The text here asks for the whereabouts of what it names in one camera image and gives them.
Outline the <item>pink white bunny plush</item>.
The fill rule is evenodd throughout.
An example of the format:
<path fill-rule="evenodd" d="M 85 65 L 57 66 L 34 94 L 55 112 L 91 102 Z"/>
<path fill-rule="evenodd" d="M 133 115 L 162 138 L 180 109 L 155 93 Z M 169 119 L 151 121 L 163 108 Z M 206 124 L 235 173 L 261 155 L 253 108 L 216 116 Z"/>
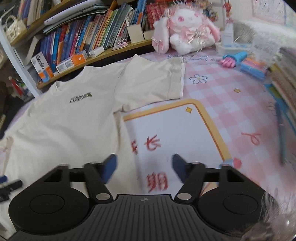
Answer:
<path fill-rule="evenodd" d="M 162 17 L 154 22 L 152 46 L 165 54 L 173 48 L 180 55 L 200 51 L 220 41 L 220 29 L 200 8 L 175 4 L 166 8 Z"/>

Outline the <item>white orange medicine box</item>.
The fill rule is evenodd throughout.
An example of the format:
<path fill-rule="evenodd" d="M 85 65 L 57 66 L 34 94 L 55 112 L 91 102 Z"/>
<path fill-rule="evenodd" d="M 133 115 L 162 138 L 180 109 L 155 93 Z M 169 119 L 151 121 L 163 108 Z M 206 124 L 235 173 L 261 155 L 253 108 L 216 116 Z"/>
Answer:
<path fill-rule="evenodd" d="M 39 52 L 37 55 L 35 55 L 31 59 L 31 63 L 44 83 L 48 82 L 54 77 L 53 71 L 48 65 L 48 62 L 46 61 L 42 52 Z"/>

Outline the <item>cream t-shirt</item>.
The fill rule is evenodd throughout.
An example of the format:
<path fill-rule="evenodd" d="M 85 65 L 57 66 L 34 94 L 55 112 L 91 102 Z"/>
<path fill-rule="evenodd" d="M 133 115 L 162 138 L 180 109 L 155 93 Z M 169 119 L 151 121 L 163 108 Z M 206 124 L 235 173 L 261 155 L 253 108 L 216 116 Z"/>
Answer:
<path fill-rule="evenodd" d="M 32 101 L 1 140 L 1 174 L 29 186 L 60 164 L 72 168 L 116 154 L 111 194 L 140 194 L 137 165 L 122 112 L 183 95 L 185 62 L 135 55 L 127 62 L 85 66 Z"/>

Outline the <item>row of colourful books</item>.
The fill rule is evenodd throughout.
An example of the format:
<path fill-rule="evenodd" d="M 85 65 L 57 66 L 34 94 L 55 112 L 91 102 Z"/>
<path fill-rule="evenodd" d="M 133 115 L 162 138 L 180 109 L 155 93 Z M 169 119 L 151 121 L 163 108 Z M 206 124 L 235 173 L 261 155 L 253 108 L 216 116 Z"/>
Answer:
<path fill-rule="evenodd" d="M 65 59 L 83 50 L 86 53 L 101 46 L 115 47 L 120 41 L 130 41 L 127 27 L 143 25 L 145 1 L 103 1 L 106 9 L 96 9 L 67 17 L 45 26 L 41 52 L 53 71 Z"/>

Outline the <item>wooden bookshelf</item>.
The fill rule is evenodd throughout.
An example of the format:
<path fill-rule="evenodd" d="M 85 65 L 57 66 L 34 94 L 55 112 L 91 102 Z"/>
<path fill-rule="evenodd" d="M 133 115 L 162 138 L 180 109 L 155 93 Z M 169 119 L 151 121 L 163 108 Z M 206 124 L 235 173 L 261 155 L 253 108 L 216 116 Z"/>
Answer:
<path fill-rule="evenodd" d="M 34 97 L 85 65 L 151 46 L 145 1 L 2 1 L 1 45 Z"/>

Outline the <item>white orange flat box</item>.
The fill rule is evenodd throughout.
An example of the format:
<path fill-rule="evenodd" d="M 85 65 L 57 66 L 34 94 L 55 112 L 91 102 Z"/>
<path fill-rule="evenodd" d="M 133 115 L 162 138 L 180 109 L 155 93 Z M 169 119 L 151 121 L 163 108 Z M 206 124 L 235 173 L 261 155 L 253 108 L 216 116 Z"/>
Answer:
<path fill-rule="evenodd" d="M 72 67 L 75 67 L 79 64 L 84 63 L 87 59 L 88 59 L 88 55 L 87 55 L 86 51 L 83 50 L 83 51 L 81 51 L 77 54 L 74 54 L 73 56 L 65 59 L 61 63 L 59 63 L 56 66 L 56 70 L 58 71 L 58 73 L 62 73 Z"/>

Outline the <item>small white plastic item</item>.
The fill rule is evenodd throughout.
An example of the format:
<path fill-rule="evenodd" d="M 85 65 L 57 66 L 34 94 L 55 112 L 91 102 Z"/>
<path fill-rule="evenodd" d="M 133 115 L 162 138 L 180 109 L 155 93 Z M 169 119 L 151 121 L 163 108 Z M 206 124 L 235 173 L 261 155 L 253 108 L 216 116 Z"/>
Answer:
<path fill-rule="evenodd" d="M 102 54 L 104 51 L 105 51 L 105 49 L 103 47 L 99 46 L 89 52 L 89 57 L 95 58 L 95 57 L 99 56 L 100 54 Z"/>

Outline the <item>blue pink toy hand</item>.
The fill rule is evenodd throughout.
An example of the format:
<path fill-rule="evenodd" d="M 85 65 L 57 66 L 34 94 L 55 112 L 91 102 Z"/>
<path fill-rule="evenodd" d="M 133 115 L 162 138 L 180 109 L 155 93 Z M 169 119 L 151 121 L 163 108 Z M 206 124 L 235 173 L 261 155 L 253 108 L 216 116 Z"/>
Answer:
<path fill-rule="evenodd" d="M 234 68 L 247 57 L 247 52 L 241 51 L 236 54 L 226 54 L 222 57 L 220 64 L 227 68 Z"/>

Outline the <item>pink checkered table mat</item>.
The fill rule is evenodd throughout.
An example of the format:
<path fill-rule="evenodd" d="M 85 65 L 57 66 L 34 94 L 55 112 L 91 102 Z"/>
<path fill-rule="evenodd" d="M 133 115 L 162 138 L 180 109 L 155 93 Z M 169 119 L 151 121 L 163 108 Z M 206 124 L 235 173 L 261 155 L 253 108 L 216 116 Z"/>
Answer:
<path fill-rule="evenodd" d="M 295 195 L 295 169 L 279 160 L 273 97 L 257 80 L 221 66 L 214 58 L 191 60 L 156 52 L 141 57 L 161 62 L 183 58 L 183 95 L 122 112 L 142 191 L 176 195 L 181 182 L 171 158 L 236 169 L 280 200 Z"/>

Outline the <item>small white beige box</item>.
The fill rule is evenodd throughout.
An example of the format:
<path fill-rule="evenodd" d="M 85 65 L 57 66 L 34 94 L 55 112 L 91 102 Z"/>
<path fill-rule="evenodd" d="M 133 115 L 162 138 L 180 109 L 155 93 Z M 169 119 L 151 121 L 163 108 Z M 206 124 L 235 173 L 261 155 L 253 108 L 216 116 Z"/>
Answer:
<path fill-rule="evenodd" d="M 138 43 L 144 41 L 144 35 L 141 25 L 129 25 L 127 27 L 127 30 L 131 43 Z"/>

